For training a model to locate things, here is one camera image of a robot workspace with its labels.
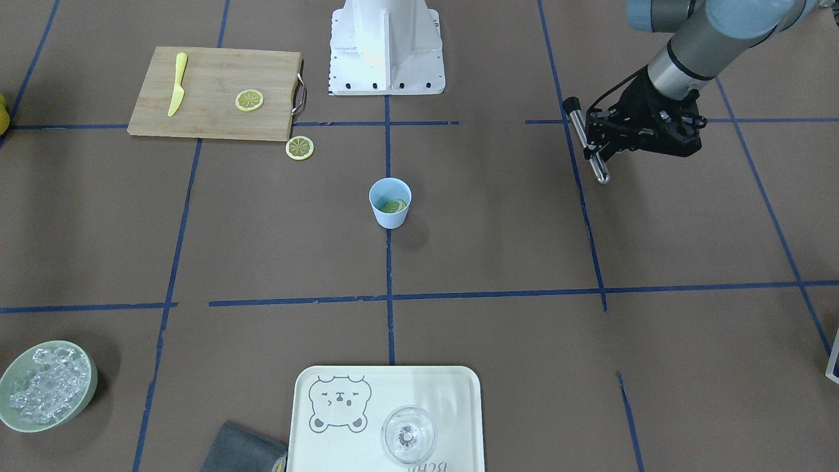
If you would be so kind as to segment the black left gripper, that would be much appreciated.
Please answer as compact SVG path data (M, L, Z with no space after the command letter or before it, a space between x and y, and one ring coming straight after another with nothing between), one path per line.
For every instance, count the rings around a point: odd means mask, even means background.
M696 88L689 88L685 98L668 98L648 73L634 72L587 108L585 131L604 162L615 153L636 150L689 157L701 149L700 131L707 126L698 98Z

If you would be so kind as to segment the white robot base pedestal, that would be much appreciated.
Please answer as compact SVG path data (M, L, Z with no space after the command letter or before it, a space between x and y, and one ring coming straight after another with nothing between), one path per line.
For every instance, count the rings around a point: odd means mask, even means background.
M425 1L347 1L332 12L330 27L330 95L446 90L440 15Z

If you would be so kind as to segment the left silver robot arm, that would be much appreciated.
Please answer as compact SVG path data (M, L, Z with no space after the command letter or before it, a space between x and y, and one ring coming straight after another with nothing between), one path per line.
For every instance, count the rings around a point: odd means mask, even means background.
M635 29L669 32L653 60L618 87L608 109L585 112L585 158L608 161L620 151L688 157L701 149L707 120L696 104L701 89L740 54L800 23L813 1L629 1Z

